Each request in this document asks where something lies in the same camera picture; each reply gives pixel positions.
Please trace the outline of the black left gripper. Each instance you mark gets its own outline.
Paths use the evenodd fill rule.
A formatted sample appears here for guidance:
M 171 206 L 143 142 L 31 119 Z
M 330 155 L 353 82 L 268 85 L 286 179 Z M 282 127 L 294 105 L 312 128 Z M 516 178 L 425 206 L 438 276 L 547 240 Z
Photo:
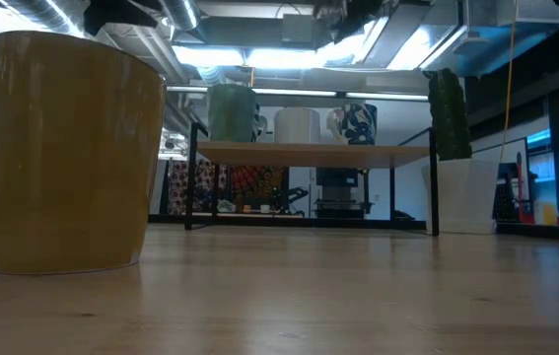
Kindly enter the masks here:
M 158 22 L 146 11 L 147 0 L 90 0 L 84 11 L 84 30 L 95 36 L 107 23 L 154 28 Z

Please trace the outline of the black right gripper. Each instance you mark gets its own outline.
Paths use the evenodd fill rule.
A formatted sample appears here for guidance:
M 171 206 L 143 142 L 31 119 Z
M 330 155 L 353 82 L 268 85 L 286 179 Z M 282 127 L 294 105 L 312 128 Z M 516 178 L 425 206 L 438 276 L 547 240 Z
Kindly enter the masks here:
M 334 42 L 352 36 L 365 24 L 390 15 L 398 0 L 316 0 L 313 16 L 328 28 Z

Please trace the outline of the white mug blue leaf print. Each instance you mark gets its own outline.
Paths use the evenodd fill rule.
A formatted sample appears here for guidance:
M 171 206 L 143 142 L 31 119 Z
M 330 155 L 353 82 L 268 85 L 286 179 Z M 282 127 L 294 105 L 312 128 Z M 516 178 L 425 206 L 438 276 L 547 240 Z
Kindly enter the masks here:
M 347 104 L 334 108 L 326 118 L 336 141 L 347 145 L 375 145 L 378 110 L 370 104 Z

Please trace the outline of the white mug green inside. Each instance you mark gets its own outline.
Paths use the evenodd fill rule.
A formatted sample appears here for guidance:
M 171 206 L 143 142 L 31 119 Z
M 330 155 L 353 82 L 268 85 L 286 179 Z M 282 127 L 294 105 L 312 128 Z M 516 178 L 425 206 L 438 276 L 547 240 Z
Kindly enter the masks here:
M 273 136 L 275 143 L 319 143 L 319 113 L 303 107 L 285 107 L 278 110 L 274 116 Z

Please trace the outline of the blue flower print mug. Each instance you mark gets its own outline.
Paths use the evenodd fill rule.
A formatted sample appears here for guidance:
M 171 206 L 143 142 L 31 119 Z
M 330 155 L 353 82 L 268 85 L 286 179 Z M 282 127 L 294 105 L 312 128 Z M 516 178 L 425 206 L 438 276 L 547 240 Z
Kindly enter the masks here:
M 267 118 L 260 114 L 260 105 L 256 104 L 254 106 L 253 113 L 253 130 L 252 130 L 252 140 L 254 142 L 262 139 L 268 131 L 268 121 Z

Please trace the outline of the cactus in white pot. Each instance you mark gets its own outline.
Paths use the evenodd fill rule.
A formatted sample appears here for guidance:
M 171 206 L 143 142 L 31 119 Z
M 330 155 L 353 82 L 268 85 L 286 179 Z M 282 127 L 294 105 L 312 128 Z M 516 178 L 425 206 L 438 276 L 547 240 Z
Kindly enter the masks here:
M 429 163 L 422 168 L 428 232 L 491 235 L 499 163 L 472 157 L 464 92 L 457 75 L 446 68 L 426 71 L 424 76 L 432 117 Z

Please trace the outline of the wooden shelf riser black legs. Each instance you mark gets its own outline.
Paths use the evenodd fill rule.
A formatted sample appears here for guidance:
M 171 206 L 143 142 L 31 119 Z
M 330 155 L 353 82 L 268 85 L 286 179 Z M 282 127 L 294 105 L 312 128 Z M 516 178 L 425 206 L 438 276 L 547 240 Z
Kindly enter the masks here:
M 429 177 L 432 187 L 431 235 L 440 234 L 439 197 L 437 178 L 437 149 L 435 133 L 427 127 L 402 141 L 398 146 L 329 145 L 329 144 L 286 144 L 286 143 L 237 143 L 200 142 L 197 136 L 208 135 L 208 129 L 200 122 L 190 126 L 188 143 L 187 200 L 183 219 L 184 228 L 192 229 L 194 171 L 196 156 L 201 153 L 214 164 L 235 166 L 316 167 L 394 170 L 420 158 L 429 158 Z

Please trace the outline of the yellow mug white inside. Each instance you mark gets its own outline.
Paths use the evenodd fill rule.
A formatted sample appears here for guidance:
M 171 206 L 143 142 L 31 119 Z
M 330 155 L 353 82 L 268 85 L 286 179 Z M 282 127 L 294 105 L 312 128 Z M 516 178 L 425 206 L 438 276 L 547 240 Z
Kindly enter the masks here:
M 139 260 L 165 103 L 159 72 L 122 50 L 0 33 L 0 273 Z

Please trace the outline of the colourful patterned cloth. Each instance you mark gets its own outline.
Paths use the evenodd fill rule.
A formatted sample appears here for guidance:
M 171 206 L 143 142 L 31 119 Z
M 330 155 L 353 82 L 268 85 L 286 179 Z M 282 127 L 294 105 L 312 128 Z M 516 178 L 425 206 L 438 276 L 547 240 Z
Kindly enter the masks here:
M 285 168 L 268 166 L 221 165 L 216 173 L 214 165 L 204 159 L 196 162 L 194 172 L 193 212 L 210 212 L 212 208 L 214 177 L 218 177 L 218 206 L 226 202 L 242 211 L 245 205 L 259 207 L 271 204 L 274 190 L 283 186 Z M 184 215 L 188 183 L 188 163 L 172 161 L 169 166 L 168 213 Z

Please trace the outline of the black background machine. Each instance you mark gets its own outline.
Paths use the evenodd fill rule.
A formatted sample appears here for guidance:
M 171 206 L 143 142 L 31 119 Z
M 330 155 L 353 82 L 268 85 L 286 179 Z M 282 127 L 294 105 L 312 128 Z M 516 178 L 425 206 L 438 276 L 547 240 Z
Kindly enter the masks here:
M 316 186 L 317 218 L 364 220 L 371 212 L 369 170 L 317 168 Z

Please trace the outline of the red metal stand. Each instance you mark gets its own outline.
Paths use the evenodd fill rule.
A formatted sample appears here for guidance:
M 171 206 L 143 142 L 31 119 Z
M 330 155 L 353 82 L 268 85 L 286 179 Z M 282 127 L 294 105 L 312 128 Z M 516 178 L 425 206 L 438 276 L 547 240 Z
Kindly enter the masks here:
M 524 165 L 524 156 L 521 152 L 516 155 L 517 165 L 517 186 L 518 186 L 518 212 L 519 221 L 522 224 L 529 223 L 529 213 L 527 212 L 527 172 Z

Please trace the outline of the yellow box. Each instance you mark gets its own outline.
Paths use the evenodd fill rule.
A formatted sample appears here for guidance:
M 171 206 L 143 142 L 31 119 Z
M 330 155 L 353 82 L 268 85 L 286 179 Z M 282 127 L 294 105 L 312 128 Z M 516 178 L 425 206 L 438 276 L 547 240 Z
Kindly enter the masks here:
M 535 201 L 533 205 L 536 225 L 557 226 L 558 213 L 556 205 L 549 201 Z

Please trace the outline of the silver ventilation duct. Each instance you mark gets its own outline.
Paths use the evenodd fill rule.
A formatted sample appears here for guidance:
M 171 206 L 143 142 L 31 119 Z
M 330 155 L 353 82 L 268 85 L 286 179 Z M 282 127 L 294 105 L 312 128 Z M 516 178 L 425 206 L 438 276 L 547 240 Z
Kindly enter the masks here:
M 164 12 L 173 26 L 183 32 L 194 30 L 200 23 L 201 15 L 195 0 L 160 0 Z

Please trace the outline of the black metal rig frame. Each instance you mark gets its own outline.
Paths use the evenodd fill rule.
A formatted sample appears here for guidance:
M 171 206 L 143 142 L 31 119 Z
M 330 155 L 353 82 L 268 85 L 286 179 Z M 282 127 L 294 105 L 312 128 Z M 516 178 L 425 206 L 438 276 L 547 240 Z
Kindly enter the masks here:
M 344 228 L 373 230 L 416 230 L 426 231 L 425 221 L 389 221 L 389 220 L 350 220 L 350 219 L 304 219 L 290 216 L 254 217 L 252 215 L 226 216 L 214 218 L 211 214 L 193 215 L 191 225 L 225 225 L 254 227 L 299 227 L 299 228 Z M 515 223 L 498 223 L 496 233 L 530 238 L 542 238 L 559 241 L 559 226 L 526 225 Z

